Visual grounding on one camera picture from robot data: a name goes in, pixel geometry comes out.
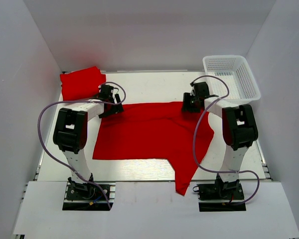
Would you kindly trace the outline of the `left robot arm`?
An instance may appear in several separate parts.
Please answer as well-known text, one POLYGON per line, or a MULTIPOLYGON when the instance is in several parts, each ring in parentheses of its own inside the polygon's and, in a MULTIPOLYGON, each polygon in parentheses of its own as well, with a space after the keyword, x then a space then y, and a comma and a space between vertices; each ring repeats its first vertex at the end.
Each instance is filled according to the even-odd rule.
POLYGON ((89 102, 79 106, 61 108, 58 112, 53 142, 63 152, 72 168, 69 183, 84 195, 92 194, 94 185, 90 184, 93 174, 88 168, 84 153, 87 142, 88 121, 97 117, 105 118, 124 111, 121 99, 111 85, 102 84, 100 91, 89 102))

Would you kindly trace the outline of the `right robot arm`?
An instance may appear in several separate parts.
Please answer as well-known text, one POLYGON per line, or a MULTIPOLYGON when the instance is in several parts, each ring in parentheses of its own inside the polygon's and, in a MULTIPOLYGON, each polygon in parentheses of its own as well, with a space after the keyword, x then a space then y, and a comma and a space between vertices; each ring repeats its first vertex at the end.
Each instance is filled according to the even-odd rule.
POLYGON ((194 161, 200 166, 195 148, 199 125, 206 113, 212 113, 222 119, 222 135, 226 149, 220 170, 204 168, 204 171, 217 174, 214 189, 218 192, 236 190, 239 187, 239 172, 243 158, 253 142, 258 139, 253 109, 250 104, 238 105, 226 100, 225 96, 211 95, 206 82, 192 82, 190 85, 192 92, 183 94, 182 110, 191 113, 204 110, 194 130, 192 143, 194 161))

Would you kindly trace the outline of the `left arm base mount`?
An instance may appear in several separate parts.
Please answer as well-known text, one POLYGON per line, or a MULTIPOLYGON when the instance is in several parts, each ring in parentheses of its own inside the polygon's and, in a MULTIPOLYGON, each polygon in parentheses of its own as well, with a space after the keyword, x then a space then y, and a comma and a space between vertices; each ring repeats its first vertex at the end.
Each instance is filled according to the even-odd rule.
POLYGON ((100 188, 95 185, 79 185, 67 183, 64 200, 63 211, 109 211, 110 208, 106 201, 112 207, 115 199, 115 184, 101 183, 100 188))

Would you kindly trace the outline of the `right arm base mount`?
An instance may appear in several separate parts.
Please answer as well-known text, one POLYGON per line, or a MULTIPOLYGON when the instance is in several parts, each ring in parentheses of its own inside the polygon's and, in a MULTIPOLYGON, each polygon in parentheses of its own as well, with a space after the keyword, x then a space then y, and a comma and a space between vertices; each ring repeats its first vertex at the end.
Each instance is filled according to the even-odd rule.
POLYGON ((200 212, 243 212, 246 211, 241 184, 237 189, 220 192, 215 184, 197 184, 192 188, 198 195, 200 212))

